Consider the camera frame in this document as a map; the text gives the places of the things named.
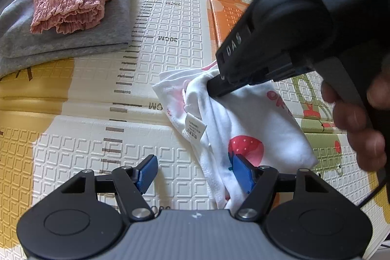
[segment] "folded gray cloth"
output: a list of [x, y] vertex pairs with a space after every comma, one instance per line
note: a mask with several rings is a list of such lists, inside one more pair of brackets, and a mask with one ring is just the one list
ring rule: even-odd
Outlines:
[[128, 47], [130, 0], [110, 0], [101, 23], [84, 31], [58, 34], [55, 28], [30, 33], [33, 0], [15, 0], [0, 15], [0, 77], [43, 62]]

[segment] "finger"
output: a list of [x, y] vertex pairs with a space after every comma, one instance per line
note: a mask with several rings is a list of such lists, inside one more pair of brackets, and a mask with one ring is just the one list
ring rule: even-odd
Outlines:
[[335, 125], [350, 132], [359, 131], [366, 126], [364, 110], [354, 104], [347, 104], [338, 100], [333, 108], [333, 120]]
[[390, 109], [390, 76], [378, 75], [367, 90], [367, 99], [376, 109]]
[[322, 81], [321, 84], [321, 94], [322, 98], [327, 103], [334, 103], [336, 100], [340, 99], [336, 91], [331, 87], [327, 82]]
[[385, 138], [371, 128], [348, 132], [348, 142], [353, 150], [369, 158], [377, 158], [385, 152]]
[[364, 154], [358, 153], [356, 154], [356, 161], [362, 170], [367, 172], [374, 172], [385, 166], [387, 157], [385, 153], [382, 153], [375, 158], [367, 157]]

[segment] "foam floor mat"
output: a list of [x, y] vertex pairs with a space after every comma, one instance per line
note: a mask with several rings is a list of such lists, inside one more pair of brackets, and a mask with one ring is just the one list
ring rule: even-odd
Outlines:
[[[189, 143], [173, 129], [151, 86], [162, 71], [212, 62], [250, 1], [132, 0], [128, 49], [0, 79], [1, 260], [24, 257], [16, 236], [24, 211], [85, 168], [106, 174], [155, 154], [159, 173], [144, 195], [153, 210], [215, 207]], [[346, 134], [334, 126], [333, 106], [321, 98], [321, 81], [312, 72], [274, 89], [319, 158], [314, 171], [357, 203], [378, 180], [358, 168]], [[116, 207], [113, 195], [99, 199]], [[374, 226], [368, 258], [390, 231], [385, 190], [364, 211]]]

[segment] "red strawberry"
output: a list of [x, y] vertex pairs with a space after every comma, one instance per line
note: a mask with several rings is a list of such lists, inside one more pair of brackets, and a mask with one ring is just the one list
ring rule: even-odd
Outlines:
[[238, 135], [229, 141], [229, 159], [236, 154], [243, 155], [254, 166], [259, 166], [264, 155], [264, 145], [260, 140], [247, 135]]

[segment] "white towel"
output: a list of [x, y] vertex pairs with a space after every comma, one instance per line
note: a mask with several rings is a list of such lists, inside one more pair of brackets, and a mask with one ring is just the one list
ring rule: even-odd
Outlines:
[[216, 62], [203, 69], [163, 72], [153, 90], [173, 126], [190, 141], [217, 207], [234, 213], [246, 194], [231, 170], [233, 155], [281, 173], [312, 168], [318, 160], [272, 82], [213, 99], [206, 84], [218, 74]]

